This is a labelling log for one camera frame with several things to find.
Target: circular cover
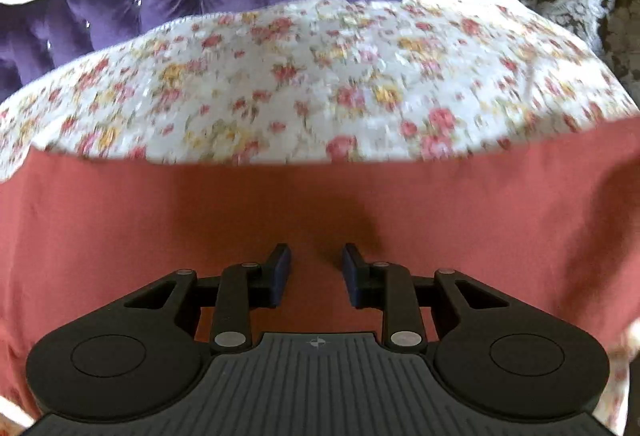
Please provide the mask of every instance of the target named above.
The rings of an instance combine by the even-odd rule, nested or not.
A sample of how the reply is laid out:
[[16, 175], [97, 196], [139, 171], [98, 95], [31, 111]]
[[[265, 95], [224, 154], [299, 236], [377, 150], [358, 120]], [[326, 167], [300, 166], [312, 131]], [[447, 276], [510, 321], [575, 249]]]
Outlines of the circular cover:
[[43, 410], [127, 419], [179, 398], [202, 366], [197, 343], [173, 324], [153, 322], [154, 311], [136, 313], [80, 319], [34, 346], [27, 379]]
[[587, 333], [544, 317], [465, 321], [438, 345], [440, 377], [461, 400], [508, 419], [557, 419], [595, 407], [609, 374], [606, 353]]

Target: black robotic gripper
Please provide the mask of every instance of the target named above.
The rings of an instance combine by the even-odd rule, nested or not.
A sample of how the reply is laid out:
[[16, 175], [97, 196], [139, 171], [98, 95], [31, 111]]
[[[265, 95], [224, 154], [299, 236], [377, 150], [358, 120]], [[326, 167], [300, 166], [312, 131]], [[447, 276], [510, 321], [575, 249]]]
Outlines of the black robotic gripper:
[[[585, 436], [609, 374], [584, 331], [463, 275], [412, 276], [342, 253], [370, 333], [263, 334], [291, 253], [197, 278], [178, 270], [46, 335], [26, 374], [45, 415], [30, 436]], [[215, 306], [209, 343], [193, 340]], [[439, 340], [428, 342], [420, 308]]]

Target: floral fabric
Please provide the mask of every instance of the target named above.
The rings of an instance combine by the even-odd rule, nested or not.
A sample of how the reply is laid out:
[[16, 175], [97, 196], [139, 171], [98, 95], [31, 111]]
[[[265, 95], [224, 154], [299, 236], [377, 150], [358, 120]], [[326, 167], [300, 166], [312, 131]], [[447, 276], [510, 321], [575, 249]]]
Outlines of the floral fabric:
[[[31, 145], [159, 163], [422, 160], [638, 112], [583, 41], [515, 0], [299, 0], [180, 19], [25, 86], [0, 104], [0, 180]], [[598, 411], [613, 429], [616, 369]]]
[[21, 427], [0, 414], [0, 436], [17, 436], [22, 431], [24, 431], [24, 427]]
[[614, 434], [625, 432], [628, 413], [629, 362], [640, 353], [640, 319], [621, 336], [616, 348], [609, 351], [609, 381], [594, 416]]

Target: terracotta bedsheet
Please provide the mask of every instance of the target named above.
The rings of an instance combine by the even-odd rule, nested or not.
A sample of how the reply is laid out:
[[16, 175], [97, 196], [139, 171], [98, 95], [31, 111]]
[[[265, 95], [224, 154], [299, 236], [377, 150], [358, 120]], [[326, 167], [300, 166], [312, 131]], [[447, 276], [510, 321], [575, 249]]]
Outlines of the terracotta bedsheet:
[[162, 166], [31, 149], [0, 210], [0, 395], [32, 414], [24, 363], [41, 336], [177, 268], [216, 275], [276, 242], [292, 275], [257, 332], [379, 329], [378, 312], [348, 304], [348, 241], [417, 275], [455, 267], [605, 346], [640, 317], [640, 118], [432, 162]]

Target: ribbed gray plate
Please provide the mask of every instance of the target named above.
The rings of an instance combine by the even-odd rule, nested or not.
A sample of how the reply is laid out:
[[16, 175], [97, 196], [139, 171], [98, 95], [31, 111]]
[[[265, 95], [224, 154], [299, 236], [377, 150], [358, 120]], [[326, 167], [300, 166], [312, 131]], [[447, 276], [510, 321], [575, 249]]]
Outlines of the ribbed gray plate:
[[588, 414], [519, 424], [479, 414], [437, 383], [424, 361], [372, 334], [265, 334], [215, 358], [183, 399], [148, 418], [84, 424], [45, 416], [29, 436], [610, 436]]

